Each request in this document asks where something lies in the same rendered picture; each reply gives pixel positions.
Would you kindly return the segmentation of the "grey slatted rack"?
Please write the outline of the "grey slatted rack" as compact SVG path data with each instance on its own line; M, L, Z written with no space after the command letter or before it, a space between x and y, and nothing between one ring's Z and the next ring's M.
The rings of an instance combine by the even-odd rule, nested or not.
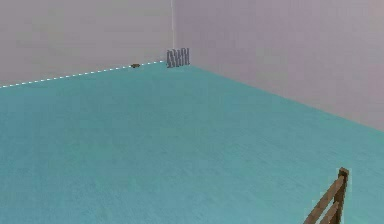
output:
M190 51L188 48L170 49L166 54L168 68L186 66L190 64Z

